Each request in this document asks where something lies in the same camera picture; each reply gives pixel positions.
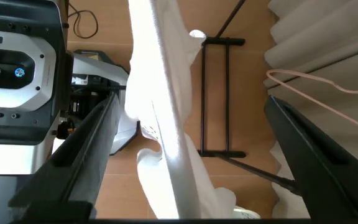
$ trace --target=white garment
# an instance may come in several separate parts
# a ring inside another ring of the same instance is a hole
[[[232,218],[236,196],[214,189],[183,124],[191,111],[190,65],[205,35],[188,35],[176,1],[129,0],[134,51],[125,111],[160,144],[142,149],[140,183],[157,218]]]

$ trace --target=black cord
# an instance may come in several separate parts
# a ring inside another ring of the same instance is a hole
[[[73,26],[73,31],[74,31],[74,34],[79,37],[79,38],[82,38],[82,39],[89,39],[91,37],[93,37],[94,35],[96,35],[99,31],[99,23],[98,23],[98,19],[96,18],[95,14],[90,11],[90,10],[77,10],[76,8],[74,8],[74,6],[71,4],[71,3],[68,3],[68,5],[74,9],[74,12],[71,13],[70,15],[68,15],[68,18],[70,18],[71,16],[74,16],[74,15],[77,15],[77,18],[75,19],[75,22],[74,22],[74,26]],[[90,13],[93,18],[94,18],[94,21],[96,23],[96,29],[94,31],[93,34],[87,36],[87,37],[84,37],[82,36],[81,34],[79,34],[76,30],[80,30],[80,21],[81,21],[81,12],[88,12]]]

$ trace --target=tile floor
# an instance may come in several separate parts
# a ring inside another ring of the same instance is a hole
[[[92,10],[99,21],[99,32],[91,39],[79,39],[69,32],[68,48],[105,51],[113,61],[130,69],[132,53],[131,22],[126,0],[71,0],[77,10]],[[215,35],[237,0],[178,0],[187,29],[199,29]],[[264,52],[273,45],[270,27],[275,22],[268,10],[269,0],[248,0],[226,29],[223,37],[242,37],[246,44],[233,47],[231,57],[230,107],[231,148],[242,150],[247,157],[242,162],[271,173],[277,172],[277,163],[269,153],[274,136],[263,112],[267,91],[262,85],[267,66]],[[82,35],[93,32],[94,22],[83,15]],[[210,46],[206,62],[207,149],[224,149],[224,49]],[[193,111],[185,124],[186,132],[196,146],[200,144],[201,54],[192,68]],[[123,151],[111,157],[106,169],[96,209],[98,218],[155,218],[142,191],[136,171],[139,149],[158,145],[138,136]],[[231,189],[238,206],[269,218],[276,202],[270,182],[236,168],[216,158],[204,158],[205,166],[215,187]]]

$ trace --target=pink cord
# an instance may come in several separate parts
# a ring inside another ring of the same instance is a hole
[[[316,77],[316,76],[314,76],[314,75],[309,75],[309,74],[305,74],[305,73],[301,73],[301,72],[296,72],[296,71],[291,71],[291,70],[284,70],[284,69],[272,69],[272,70],[269,70],[269,71],[266,72],[266,75],[267,75],[270,79],[272,79],[273,81],[275,81],[275,82],[281,84],[282,86],[284,86],[284,87],[286,87],[286,88],[288,88],[288,89],[294,91],[295,93],[297,93],[297,94],[299,94],[299,95],[301,95],[301,96],[303,96],[303,97],[305,97],[305,98],[307,98],[307,99],[309,99],[309,100],[311,100],[311,101],[317,103],[318,105],[320,105],[320,106],[322,106],[322,107],[324,107],[324,108],[326,108],[326,109],[328,109],[328,110],[330,110],[330,111],[332,111],[332,112],[338,114],[339,116],[341,116],[341,117],[343,117],[343,118],[349,120],[350,122],[352,122],[352,123],[358,125],[358,121],[356,121],[355,119],[350,118],[350,117],[348,117],[348,116],[342,114],[341,112],[335,110],[334,108],[329,107],[329,106],[325,105],[324,103],[322,103],[322,102],[320,102],[320,101],[314,99],[313,97],[311,97],[311,96],[309,96],[309,95],[307,95],[307,94],[305,94],[305,93],[302,93],[301,91],[299,91],[299,90],[293,88],[292,86],[290,86],[290,85],[288,85],[288,84],[286,84],[286,83],[284,83],[284,82],[281,82],[280,80],[274,78],[274,77],[271,75],[271,73],[286,73],[286,74],[290,74],[290,75],[296,75],[296,76],[299,76],[299,77],[304,77],[304,78],[309,78],[309,79],[312,79],[312,80],[317,80],[317,81],[325,82],[325,83],[328,83],[328,84],[333,85],[335,88],[337,88],[338,90],[341,90],[341,91],[343,91],[343,92],[345,92],[345,93],[358,94],[358,91],[347,90],[347,89],[345,89],[345,88],[340,87],[338,84],[334,83],[334,82],[331,81],[331,80],[327,80],[327,79],[325,79],[325,78]]]

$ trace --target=blue light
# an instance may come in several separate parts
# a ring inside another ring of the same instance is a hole
[[[15,76],[16,77],[23,77],[23,75],[24,75],[24,70],[22,69],[22,68],[17,68],[16,70],[15,70]]]

